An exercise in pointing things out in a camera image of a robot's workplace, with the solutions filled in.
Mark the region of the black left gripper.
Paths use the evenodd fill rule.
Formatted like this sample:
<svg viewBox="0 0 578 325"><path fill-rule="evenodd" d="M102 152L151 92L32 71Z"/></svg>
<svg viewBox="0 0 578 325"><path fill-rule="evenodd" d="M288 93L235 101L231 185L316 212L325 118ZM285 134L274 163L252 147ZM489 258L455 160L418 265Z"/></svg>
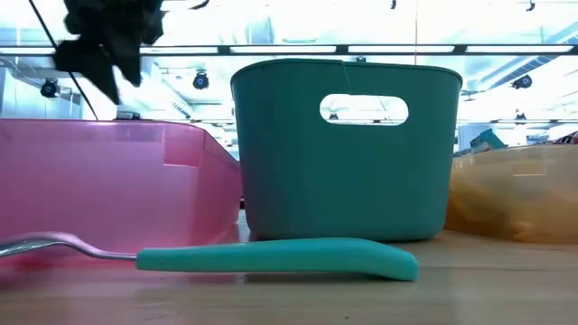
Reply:
<svg viewBox="0 0 578 325"><path fill-rule="evenodd" d="M76 35L112 32L152 45L163 35L163 0L64 0L66 29ZM142 83L140 44L129 42L114 49L116 65L134 87ZM79 73L115 105L120 104L113 66L95 43L63 41L53 53L56 70Z"/></svg>

